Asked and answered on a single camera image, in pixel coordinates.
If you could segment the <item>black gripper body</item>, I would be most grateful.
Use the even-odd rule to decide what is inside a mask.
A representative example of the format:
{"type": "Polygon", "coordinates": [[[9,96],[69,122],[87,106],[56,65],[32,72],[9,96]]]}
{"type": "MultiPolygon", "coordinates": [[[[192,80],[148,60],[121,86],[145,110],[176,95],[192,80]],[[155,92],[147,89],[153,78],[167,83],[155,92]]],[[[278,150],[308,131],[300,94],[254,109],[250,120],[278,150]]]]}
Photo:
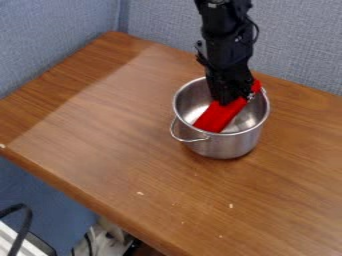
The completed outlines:
{"type": "Polygon", "coordinates": [[[196,58],[210,84],[252,83],[248,61],[254,43],[252,28],[235,28],[230,32],[202,29],[202,39],[195,44],[196,58]]]}

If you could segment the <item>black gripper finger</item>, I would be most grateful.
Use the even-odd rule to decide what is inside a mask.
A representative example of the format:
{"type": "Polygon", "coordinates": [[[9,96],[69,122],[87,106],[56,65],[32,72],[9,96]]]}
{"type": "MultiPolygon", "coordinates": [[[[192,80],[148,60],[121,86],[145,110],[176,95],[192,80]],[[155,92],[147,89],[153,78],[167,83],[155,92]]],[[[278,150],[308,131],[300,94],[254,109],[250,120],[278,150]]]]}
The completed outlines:
{"type": "Polygon", "coordinates": [[[220,100],[220,85],[222,85],[220,77],[211,71],[207,71],[206,79],[207,79],[211,97],[215,101],[219,101],[220,100]]]}
{"type": "Polygon", "coordinates": [[[254,94],[252,92],[254,79],[230,80],[219,84],[218,101],[222,105],[230,104],[239,97],[248,99],[254,94]]]}

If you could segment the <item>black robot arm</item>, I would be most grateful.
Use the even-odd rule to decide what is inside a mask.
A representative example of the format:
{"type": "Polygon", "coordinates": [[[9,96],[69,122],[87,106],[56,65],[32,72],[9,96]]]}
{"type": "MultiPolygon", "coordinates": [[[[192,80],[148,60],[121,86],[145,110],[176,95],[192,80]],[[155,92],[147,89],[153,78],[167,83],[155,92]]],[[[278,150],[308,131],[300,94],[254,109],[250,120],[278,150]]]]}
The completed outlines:
{"type": "Polygon", "coordinates": [[[202,17],[196,60],[204,67],[211,97],[222,105],[252,95],[248,61],[259,27],[248,16],[251,0],[194,0],[202,17]]]}

